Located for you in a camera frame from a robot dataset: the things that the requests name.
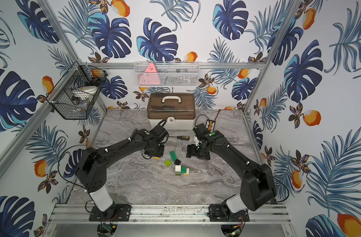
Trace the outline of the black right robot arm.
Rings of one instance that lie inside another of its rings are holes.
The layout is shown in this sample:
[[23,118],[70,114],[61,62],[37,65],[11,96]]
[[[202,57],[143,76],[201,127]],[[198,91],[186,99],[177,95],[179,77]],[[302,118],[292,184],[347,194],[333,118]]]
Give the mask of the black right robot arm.
[[289,196],[276,201],[277,190],[275,182],[278,180],[269,165],[258,164],[249,159],[232,145],[222,132],[211,129],[204,124],[197,124],[193,128],[196,143],[187,146],[186,157],[210,161],[211,153],[222,158],[240,177],[241,186],[238,194],[225,199],[219,205],[220,209],[211,210],[207,216],[213,221],[233,222],[236,216],[243,212],[246,221],[248,211],[256,211],[266,204],[280,204]]

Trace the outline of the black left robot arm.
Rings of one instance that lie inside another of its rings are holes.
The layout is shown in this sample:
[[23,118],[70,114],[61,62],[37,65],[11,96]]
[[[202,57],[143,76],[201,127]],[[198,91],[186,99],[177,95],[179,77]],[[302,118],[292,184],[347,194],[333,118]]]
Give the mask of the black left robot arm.
[[165,143],[169,133],[165,129],[165,119],[151,129],[134,129],[132,135],[113,145],[95,149],[89,147],[78,154],[74,161],[69,162],[63,180],[76,176],[79,187],[89,195],[94,204],[89,220],[92,222],[128,221],[130,212],[124,205],[113,201],[108,193],[107,170],[118,161],[140,152],[145,160],[164,154]]

